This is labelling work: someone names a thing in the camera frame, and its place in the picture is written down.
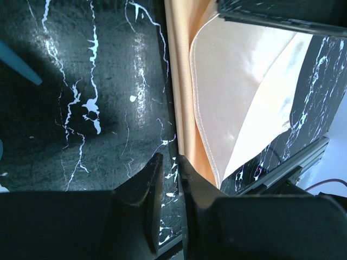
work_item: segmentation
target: black plastic part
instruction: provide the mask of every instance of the black plastic part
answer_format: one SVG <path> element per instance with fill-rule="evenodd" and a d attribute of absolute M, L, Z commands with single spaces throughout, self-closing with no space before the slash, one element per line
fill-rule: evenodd
<path fill-rule="evenodd" d="M 155 259 L 162 167 L 114 191 L 0 193 L 0 259 Z"/>
<path fill-rule="evenodd" d="M 325 193 L 322 193 L 322 192 L 319 193 L 319 196 L 330 196 L 336 202 L 338 202 L 341 205 L 341 207 L 343 207 L 345 209 L 345 211 L 347 211 L 347 198 L 341 197 L 341 196 L 337 196 L 337 195 L 332 195 L 332 194 L 325 194 Z"/>
<path fill-rule="evenodd" d="M 345 259 L 346 212 L 330 197 L 228 197 L 185 157 L 178 170 L 185 259 Z"/>
<path fill-rule="evenodd" d="M 227 21 L 347 37 L 345 0 L 219 0 Z"/>

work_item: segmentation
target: red wire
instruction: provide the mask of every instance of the red wire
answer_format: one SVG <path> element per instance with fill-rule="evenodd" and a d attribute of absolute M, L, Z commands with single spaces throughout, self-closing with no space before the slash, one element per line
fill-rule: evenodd
<path fill-rule="evenodd" d="M 328 179 L 328 180 L 322 180 L 316 184 L 313 184 L 312 186 L 308 187 L 307 189 L 305 189 L 305 191 L 309 191 L 310 189 L 313 189 L 319 185 L 325 184 L 325 183 L 341 183 L 343 185 L 345 185 L 347 187 L 347 182 L 344 180 L 340 180 L 340 179 Z"/>

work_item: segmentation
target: satin cloth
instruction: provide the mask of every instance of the satin cloth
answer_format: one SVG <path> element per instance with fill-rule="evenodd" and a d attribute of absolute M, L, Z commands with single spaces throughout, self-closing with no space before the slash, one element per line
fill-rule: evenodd
<path fill-rule="evenodd" d="M 226 22 L 210 0 L 165 0 L 179 152 L 220 188 L 290 128 L 312 35 Z"/>

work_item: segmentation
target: black marble floor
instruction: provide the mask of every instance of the black marble floor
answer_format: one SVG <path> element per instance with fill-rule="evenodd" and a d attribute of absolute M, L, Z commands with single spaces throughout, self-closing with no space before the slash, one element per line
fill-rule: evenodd
<path fill-rule="evenodd" d="M 162 1 L 1 0 L 0 39 L 42 78 L 0 63 L 0 184 L 112 190 L 164 154 L 160 244 L 180 232 Z"/>
<path fill-rule="evenodd" d="M 329 130 L 346 91 L 345 42 L 340 38 L 313 36 L 295 91 L 291 129 L 228 177 L 221 185 L 223 192 L 230 196 L 240 193 Z"/>

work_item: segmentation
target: black marble surface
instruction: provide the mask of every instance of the black marble surface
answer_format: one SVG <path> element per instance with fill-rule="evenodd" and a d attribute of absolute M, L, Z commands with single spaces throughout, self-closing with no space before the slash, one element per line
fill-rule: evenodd
<path fill-rule="evenodd" d="M 160 244 L 180 233 L 163 1 L 0 0 L 0 26 L 43 80 L 0 63 L 0 184 L 112 190 L 161 152 Z"/>
<path fill-rule="evenodd" d="M 291 129 L 224 180 L 223 192 L 230 196 L 238 194 L 329 130 L 346 91 L 345 43 L 340 38 L 313 36 L 295 91 Z"/>

